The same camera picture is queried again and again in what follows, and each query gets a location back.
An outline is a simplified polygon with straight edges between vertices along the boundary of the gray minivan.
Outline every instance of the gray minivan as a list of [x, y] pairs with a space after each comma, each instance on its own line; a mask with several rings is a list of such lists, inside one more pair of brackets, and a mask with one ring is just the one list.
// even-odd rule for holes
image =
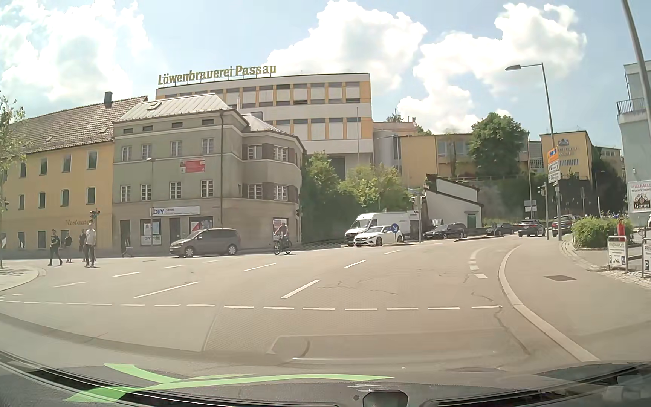
[[170, 243], [170, 254], [193, 257], [196, 254], [236, 254], [240, 234], [235, 229], [213, 228], [195, 230], [185, 239]]

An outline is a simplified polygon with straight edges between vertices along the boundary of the bush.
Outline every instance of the bush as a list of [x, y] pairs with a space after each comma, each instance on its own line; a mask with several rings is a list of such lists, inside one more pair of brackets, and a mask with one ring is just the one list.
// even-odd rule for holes
[[[572, 226], [574, 245], [578, 248], [607, 247], [607, 236], [617, 234], [617, 220], [596, 217], [585, 217], [579, 220]], [[625, 235], [631, 239], [634, 226], [629, 219], [624, 219], [623, 222]]]

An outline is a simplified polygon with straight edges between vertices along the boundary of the asphalt road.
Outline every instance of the asphalt road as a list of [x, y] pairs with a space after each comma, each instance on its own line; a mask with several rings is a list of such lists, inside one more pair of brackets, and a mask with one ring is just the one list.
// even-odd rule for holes
[[532, 239], [102, 259], [95, 269], [32, 260], [46, 276], [0, 292], [0, 348], [75, 365], [172, 356], [169, 371], [184, 375], [197, 371], [194, 356], [341, 372], [574, 363], [508, 306], [498, 282], [504, 255]]

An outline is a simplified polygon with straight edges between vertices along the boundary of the sky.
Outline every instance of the sky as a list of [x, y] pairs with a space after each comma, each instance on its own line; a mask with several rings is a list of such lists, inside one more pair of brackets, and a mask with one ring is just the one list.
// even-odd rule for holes
[[[651, 0], [631, 0], [651, 59]], [[620, 0], [0, 1], [0, 90], [27, 116], [115, 99], [154, 100], [158, 75], [276, 65], [280, 75], [371, 74], [373, 118], [398, 109], [435, 133], [489, 112], [532, 140], [586, 130], [621, 147], [616, 102], [636, 60]]]

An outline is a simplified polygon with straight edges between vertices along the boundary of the white t-shirt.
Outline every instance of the white t-shirt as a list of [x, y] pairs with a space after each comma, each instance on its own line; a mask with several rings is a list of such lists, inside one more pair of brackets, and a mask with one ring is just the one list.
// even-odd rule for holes
[[95, 229], [87, 229], [85, 232], [85, 244], [87, 245], [94, 245], [95, 244], [95, 238], [97, 237], [97, 231]]

